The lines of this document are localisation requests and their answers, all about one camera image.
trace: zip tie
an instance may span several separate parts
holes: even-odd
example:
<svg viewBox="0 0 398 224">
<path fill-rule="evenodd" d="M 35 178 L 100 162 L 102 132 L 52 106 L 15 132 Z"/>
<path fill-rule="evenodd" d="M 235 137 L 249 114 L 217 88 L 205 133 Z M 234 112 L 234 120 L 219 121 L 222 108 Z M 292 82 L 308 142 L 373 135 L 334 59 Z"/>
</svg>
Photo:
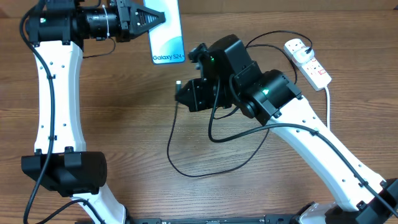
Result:
<svg viewBox="0 0 398 224">
<path fill-rule="evenodd" d="M 106 17 L 106 28 L 107 28 L 107 32 L 106 32 L 106 38 L 109 38 L 110 34 L 109 34 L 109 21 L 108 21 L 108 13 L 106 13 L 106 8 L 105 5 L 102 5 L 102 8 L 104 9 L 105 12 L 105 17 Z"/>
</svg>

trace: power plug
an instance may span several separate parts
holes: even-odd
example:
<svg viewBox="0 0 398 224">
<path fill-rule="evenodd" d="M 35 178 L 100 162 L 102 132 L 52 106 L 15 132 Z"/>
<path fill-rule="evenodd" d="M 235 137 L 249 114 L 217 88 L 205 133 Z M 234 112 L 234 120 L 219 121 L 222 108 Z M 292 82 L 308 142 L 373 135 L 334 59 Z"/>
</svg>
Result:
<svg viewBox="0 0 398 224">
<path fill-rule="evenodd" d="M 306 47 L 300 39 L 290 40 L 284 46 L 287 55 L 300 69 L 311 86 L 319 91 L 331 82 L 331 77 L 314 57 L 315 52 L 311 50 L 307 53 L 308 49 L 309 47 Z"/>
</svg>

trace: white arm panel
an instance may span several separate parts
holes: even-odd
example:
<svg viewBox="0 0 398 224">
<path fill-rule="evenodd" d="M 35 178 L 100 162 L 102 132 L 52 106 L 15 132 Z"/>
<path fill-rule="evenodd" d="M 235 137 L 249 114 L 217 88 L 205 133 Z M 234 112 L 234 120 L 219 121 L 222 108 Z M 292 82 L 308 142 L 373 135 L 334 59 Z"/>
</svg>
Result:
<svg viewBox="0 0 398 224">
<path fill-rule="evenodd" d="M 87 200 L 106 224 L 125 224 L 126 208 L 115 199 L 107 184 L 100 187 L 99 193 L 96 195 L 91 193 L 74 194 L 71 199 Z M 95 224 L 100 224 L 88 206 L 84 206 L 83 203 L 79 204 L 84 208 Z"/>
<path fill-rule="evenodd" d="M 55 92 L 55 135 L 53 153 L 62 153 L 71 146 L 75 152 L 86 151 L 80 124 L 79 74 L 83 52 L 75 43 L 41 42 L 36 50 L 50 69 Z M 50 88 L 47 74 L 36 58 L 39 72 L 39 130 L 34 149 L 46 154 L 50 134 Z"/>
<path fill-rule="evenodd" d="M 321 122 L 312 110 L 308 100 L 293 99 L 280 109 L 282 116 L 272 117 L 267 124 L 292 123 L 301 124 L 319 130 L 331 141 L 342 155 L 347 158 L 364 180 L 379 193 L 382 190 L 380 183 L 384 180 L 379 174 L 373 172 L 359 161 L 336 136 Z M 296 128 L 274 128 L 278 136 L 288 142 L 307 164 L 319 175 L 329 188 L 336 203 L 346 212 L 358 211 L 356 205 L 360 201 L 369 203 L 374 196 L 364 187 L 359 186 L 359 180 L 348 169 L 337 154 L 317 136 L 312 136 L 308 131 Z"/>
</svg>

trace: white cable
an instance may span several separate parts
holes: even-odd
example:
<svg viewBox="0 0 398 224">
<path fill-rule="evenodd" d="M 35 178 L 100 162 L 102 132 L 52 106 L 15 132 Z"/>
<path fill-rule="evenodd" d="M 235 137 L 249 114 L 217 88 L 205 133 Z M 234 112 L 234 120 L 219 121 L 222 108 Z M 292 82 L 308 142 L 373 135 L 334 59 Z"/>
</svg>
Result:
<svg viewBox="0 0 398 224">
<path fill-rule="evenodd" d="M 327 86 L 325 86 L 326 92 L 326 126 L 330 130 L 330 92 Z"/>
<path fill-rule="evenodd" d="M 106 13 L 106 8 L 105 8 L 105 5 L 103 4 L 102 5 L 102 8 L 104 9 L 104 12 L 105 12 L 105 17 L 106 17 L 106 38 L 108 39 L 109 38 L 109 36 L 110 36 L 110 34 L 109 34 L 109 21 L 108 21 L 108 13 Z"/>
</svg>

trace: white power strip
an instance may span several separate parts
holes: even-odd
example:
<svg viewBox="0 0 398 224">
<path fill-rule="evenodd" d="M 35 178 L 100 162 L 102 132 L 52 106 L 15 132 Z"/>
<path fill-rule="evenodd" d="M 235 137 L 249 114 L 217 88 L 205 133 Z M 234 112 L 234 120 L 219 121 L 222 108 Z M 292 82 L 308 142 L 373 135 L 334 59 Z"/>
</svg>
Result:
<svg viewBox="0 0 398 224">
<path fill-rule="evenodd" d="M 286 42 L 284 50 L 293 60 L 294 64 L 300 69 L 311 86 L 316 90 L 324 89 L 330 82 L 331 77 L 314 57 L 314 51 L 308 54 L 306 47 L 300 39 L 293 39 Z"/>
</svg>

